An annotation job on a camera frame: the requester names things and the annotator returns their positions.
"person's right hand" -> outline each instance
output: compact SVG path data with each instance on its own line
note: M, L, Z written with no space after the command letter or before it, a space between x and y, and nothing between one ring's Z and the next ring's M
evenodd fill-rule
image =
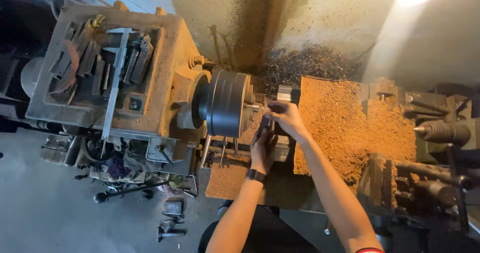
M285 133L293 139L299 141L308 135L296 104L273 101L268 103L268 107L272 112L265 113L265 116L278 122Z

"hand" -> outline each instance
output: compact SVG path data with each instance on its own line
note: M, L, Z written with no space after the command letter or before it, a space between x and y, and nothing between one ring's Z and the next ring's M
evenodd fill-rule
M279 137L273 135L272 128L270 127L263 128L261 132L260 137L258 137L257 130L250 144L250 156L252 160L250 168L267 175L273 165L275 145L277 145Z
M273 101L268 103L268 107L272 112L266 113L265 116L270 120L278 122L285 133L289 134L297 142L308 135L297 105Z

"watch strap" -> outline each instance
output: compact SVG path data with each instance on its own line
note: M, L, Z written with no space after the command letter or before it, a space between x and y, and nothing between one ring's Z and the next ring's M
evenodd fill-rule
M255 181L259 181L263 184L265 184L265 179L267 177L267 175L257 171L256 169L249 169L247 171L247 178L250 179L250 180L255 180Z

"metal shaving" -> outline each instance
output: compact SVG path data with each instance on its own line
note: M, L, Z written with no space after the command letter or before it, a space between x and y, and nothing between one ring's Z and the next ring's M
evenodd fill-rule
M300 86L302 76L310 75L329 80L356 80L359 63L349 62L342 53L333 49L312 45L302 51L287 53L286 48L275 51L266 71L257 76L258 83L264 82L267 94L276 94L279 85Z

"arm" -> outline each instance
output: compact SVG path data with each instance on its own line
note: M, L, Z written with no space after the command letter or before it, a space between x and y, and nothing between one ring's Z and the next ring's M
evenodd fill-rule
M255 137L250 145L251 167L268 174L273 164L273 147L278 137L273 137L270 128L264 128L260 138ZM247 240L250 225L257 207L258 198L264 185L246 179L240 193L223 215L208 242L207 252L241 252Z
M295 104L271 102L268 117L300 145L315 188L346 252L373 247L382 249L370 220L350 188L338 175L314 139L307 132Z

